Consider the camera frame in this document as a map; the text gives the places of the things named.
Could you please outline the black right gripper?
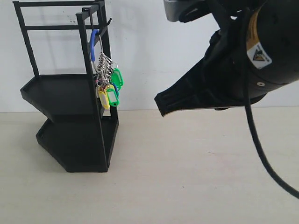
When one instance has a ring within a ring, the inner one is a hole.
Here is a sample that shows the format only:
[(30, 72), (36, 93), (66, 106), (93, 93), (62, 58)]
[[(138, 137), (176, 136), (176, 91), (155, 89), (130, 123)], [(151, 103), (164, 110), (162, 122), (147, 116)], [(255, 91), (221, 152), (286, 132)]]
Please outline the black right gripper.
[(220, 38), (204, 60), (155, 96), (163, 117), (183, 110), (242, 107), (299, 79), (298, 1), (240, 0), (236, 19), (219, 1), (207, 4)]

